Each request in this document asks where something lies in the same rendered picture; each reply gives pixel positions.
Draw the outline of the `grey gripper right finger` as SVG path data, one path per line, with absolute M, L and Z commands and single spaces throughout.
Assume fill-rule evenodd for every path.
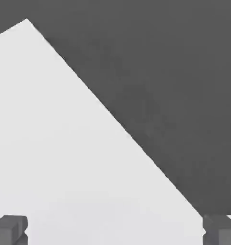
M 226 215 L 204 215 L 203 245 L 231 245 L 231 219 Z

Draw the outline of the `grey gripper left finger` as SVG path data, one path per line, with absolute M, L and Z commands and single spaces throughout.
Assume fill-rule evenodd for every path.
M 26 216 L 4 215 L 0 218 L 0 245 L 28 245 Z

